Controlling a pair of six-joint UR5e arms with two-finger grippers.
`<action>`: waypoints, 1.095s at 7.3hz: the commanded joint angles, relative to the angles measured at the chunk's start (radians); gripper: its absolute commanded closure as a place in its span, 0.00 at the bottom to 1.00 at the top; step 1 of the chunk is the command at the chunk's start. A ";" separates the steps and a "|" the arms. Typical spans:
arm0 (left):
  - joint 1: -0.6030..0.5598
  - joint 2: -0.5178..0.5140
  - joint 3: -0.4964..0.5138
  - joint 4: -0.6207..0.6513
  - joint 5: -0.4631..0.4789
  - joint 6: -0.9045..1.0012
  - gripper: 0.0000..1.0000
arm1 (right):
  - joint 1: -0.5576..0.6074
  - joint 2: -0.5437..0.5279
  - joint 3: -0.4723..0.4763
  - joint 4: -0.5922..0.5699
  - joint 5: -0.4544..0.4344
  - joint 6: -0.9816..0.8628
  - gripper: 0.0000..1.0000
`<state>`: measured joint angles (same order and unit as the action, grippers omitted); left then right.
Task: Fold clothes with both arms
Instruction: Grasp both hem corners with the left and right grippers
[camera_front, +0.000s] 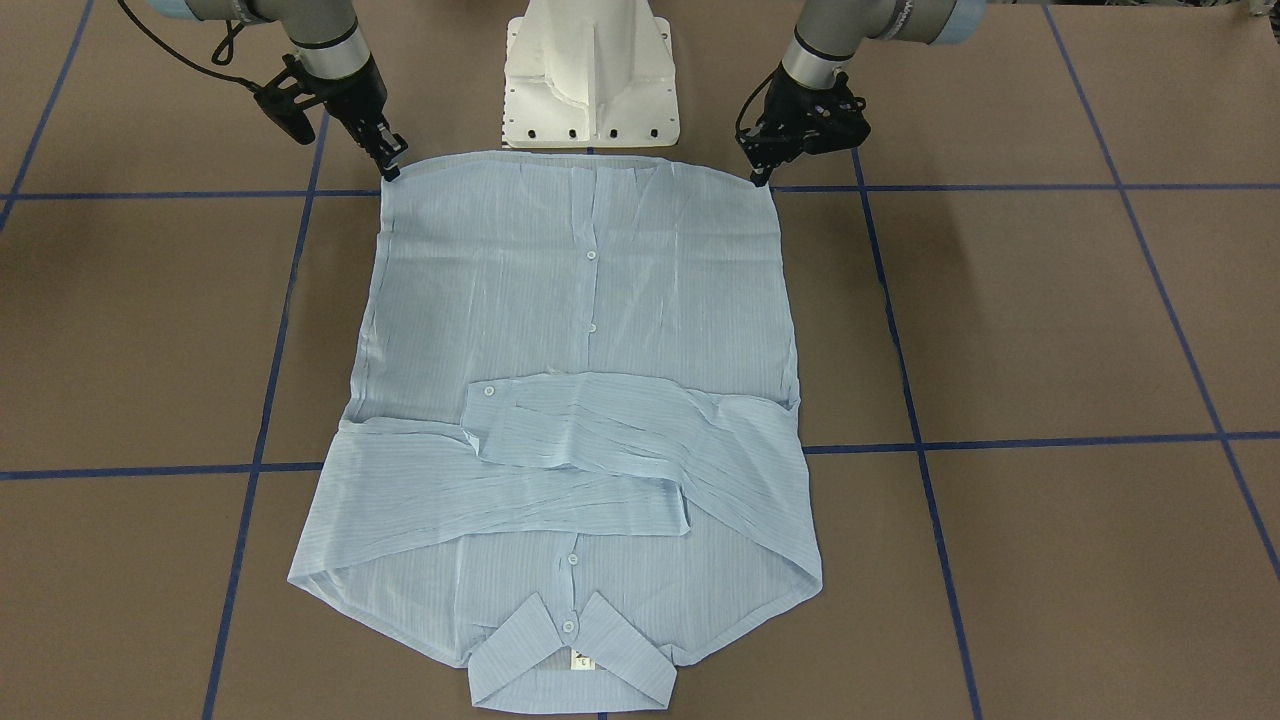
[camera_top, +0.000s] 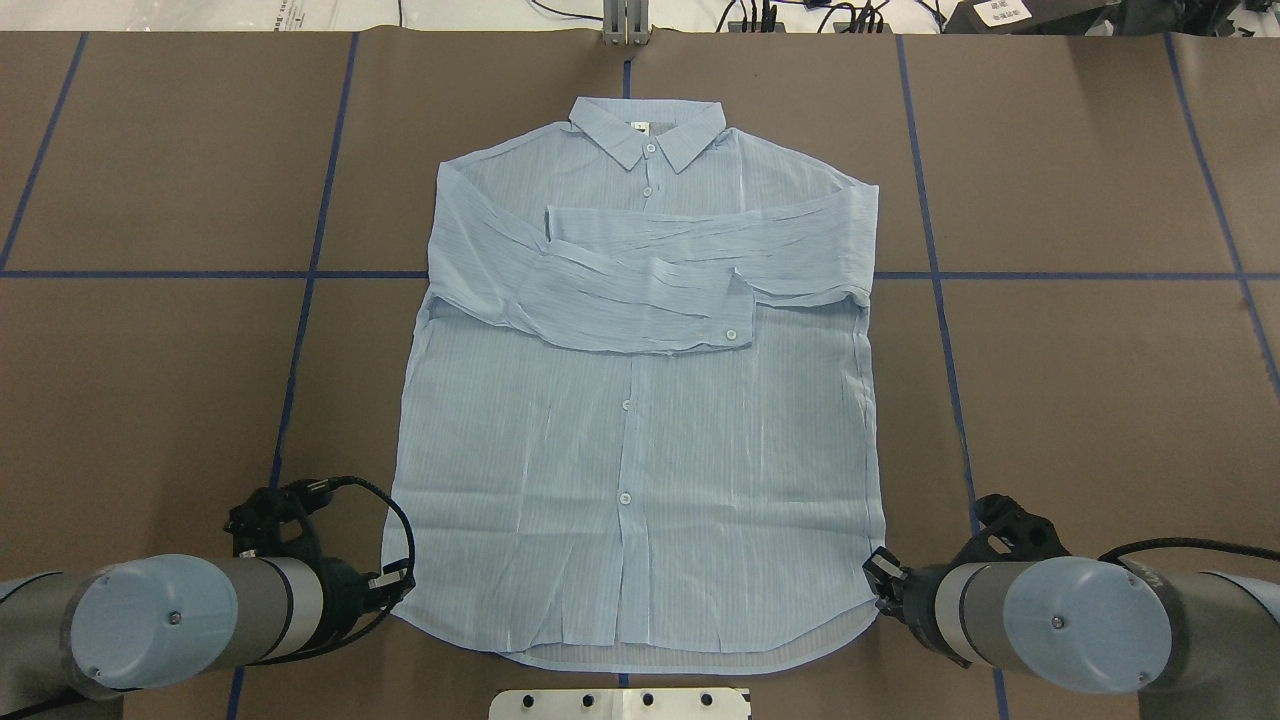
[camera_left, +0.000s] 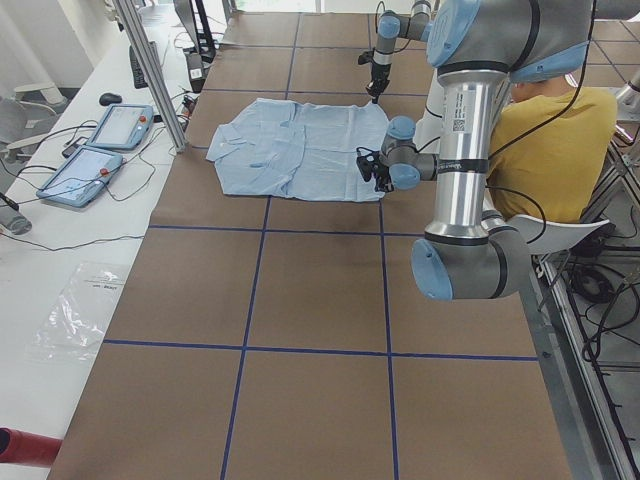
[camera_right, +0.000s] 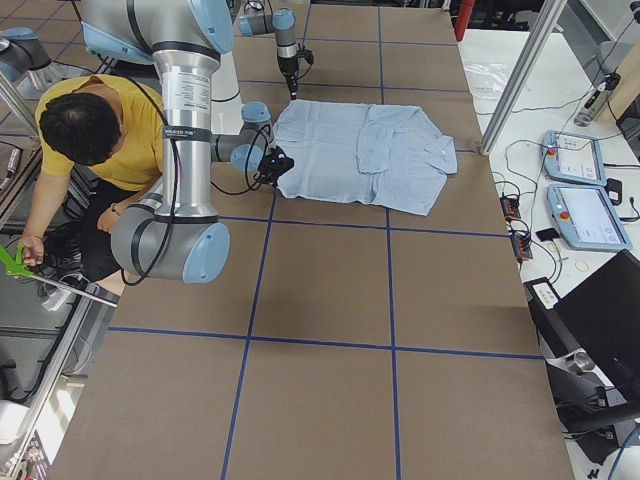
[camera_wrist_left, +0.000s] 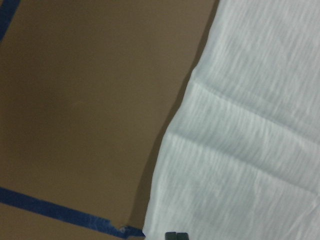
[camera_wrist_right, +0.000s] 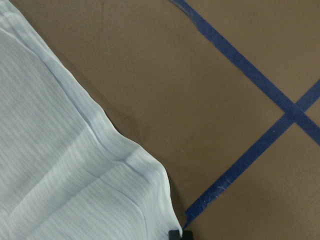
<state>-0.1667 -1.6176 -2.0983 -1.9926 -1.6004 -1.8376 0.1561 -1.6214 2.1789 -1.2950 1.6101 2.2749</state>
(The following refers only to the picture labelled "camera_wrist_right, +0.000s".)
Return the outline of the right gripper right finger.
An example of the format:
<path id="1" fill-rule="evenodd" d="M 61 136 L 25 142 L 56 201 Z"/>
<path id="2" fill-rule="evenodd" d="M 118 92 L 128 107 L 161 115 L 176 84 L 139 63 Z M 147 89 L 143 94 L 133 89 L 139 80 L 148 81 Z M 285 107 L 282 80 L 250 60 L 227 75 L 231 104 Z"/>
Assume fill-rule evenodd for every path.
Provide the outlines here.
<path id="1" fill-rule="evenodd" d="M 181 240 L 193 240 L 193 232 L 190 230 L 184 230 Z"/>

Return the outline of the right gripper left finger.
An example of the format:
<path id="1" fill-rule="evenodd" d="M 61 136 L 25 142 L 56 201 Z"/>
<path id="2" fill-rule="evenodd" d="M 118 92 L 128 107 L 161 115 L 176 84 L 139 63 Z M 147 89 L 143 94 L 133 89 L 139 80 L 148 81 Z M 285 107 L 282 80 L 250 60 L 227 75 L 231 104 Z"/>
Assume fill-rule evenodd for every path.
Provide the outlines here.
<path id="1" fill-rule="evenodd" d="M 170 230 L 168 232 L 169 240 L 181 240 L 181 235 L 179 230 Z"/>

